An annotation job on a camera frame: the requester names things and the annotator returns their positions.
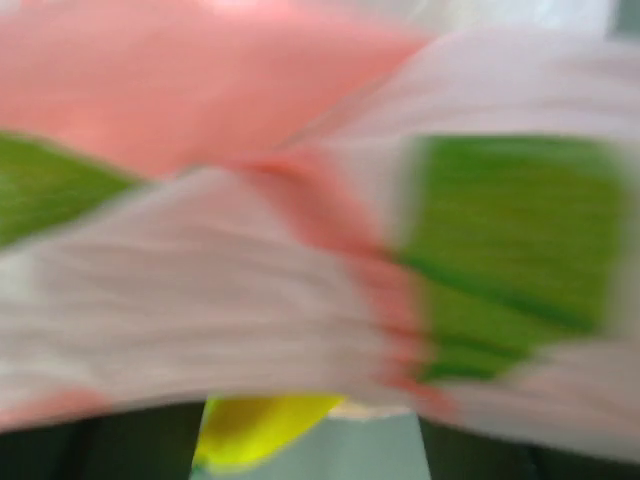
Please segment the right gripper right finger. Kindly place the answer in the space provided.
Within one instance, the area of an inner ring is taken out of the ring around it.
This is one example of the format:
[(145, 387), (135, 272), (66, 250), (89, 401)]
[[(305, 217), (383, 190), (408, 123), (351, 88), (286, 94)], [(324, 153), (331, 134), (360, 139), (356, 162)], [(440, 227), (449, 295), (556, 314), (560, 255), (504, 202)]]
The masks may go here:
[(419, 420), (434, 480), (639, 480), (639, 467), (468, 434)]

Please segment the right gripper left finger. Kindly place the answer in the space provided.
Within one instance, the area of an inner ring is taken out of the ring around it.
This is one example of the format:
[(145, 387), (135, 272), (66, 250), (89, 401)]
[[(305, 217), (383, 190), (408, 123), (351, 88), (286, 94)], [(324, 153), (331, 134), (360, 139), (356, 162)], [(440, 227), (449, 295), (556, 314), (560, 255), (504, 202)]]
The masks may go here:
[(1, 479), (187, 479), (203, 407), (170, 405), (5, 433)]

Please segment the yellow banana bunch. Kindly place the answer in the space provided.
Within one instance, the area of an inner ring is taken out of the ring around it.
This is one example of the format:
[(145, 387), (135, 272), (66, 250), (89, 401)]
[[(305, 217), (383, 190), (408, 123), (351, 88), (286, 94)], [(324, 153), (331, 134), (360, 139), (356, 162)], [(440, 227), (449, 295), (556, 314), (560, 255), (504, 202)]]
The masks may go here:
[(204, 406), (192, 467), (232, 474), (258, 466), (343, 402), (335, 395), (210, 398)]

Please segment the pink plastic bag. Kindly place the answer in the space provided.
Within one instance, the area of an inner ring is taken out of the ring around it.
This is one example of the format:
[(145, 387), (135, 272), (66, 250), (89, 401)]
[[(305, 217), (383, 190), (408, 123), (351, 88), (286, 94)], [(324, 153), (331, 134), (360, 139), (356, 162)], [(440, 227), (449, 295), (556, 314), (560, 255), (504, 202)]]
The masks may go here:
[(637, 462), (638, 43), (4, 13), (2, 430), (284, 395)]

